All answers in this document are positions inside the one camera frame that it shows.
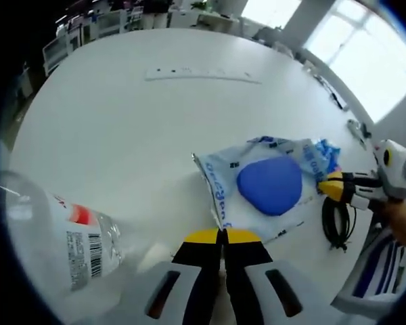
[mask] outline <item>desk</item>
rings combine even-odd
[[[260,85],[214,79],[145,81],[164,66],[246,71]],[[32,102],[10,166],[50,192],[103,211],[174,249],[215,227],[206,184],[191,152],[211,153],[259,135],[326,137],[346,171],[376,167],[339,110],[302,66],[231,35],[141,30],[85,45],[47,79]],[[330,303],[365,240],[371,212],[358,211],[346,253],[331,250],[321,210],[267,245],[312,279]]]
[[[222,17],[216,12],[206,12],[203,10],[169,10],[171,14],[170,28],[191,28],[199,20],[209,24],[214,32],[229,33],[234,24],[239,24],[237,18]]]

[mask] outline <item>water bottle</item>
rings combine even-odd
[[[17,173],[0,173],[0,204],[16,256],[47,300],[106,276],[124,257],[109,216],[50,194]]]

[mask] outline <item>bottle label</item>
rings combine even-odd
[[[110,273],[118,264],[104,249],[97,213],[63,198],[45,193],[51,216],[56,257],[67,291],[84,288],[90,280]]]

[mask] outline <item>window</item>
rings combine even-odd
[[[242,17],[271,28],[283,28],[301,0],[248,0]]]
[[[356,1],[337,2],[306,48],[346,83],[375,123],[406,94],[406,43]]]

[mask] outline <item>person's hand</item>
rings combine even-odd
[[[388,221],[395,239],[406,247],[406,200],[385,202],[379,214]]]
[[[381,206],[380,214],[387,220],[406,218],[406,200],[389,200],[385,202]]]

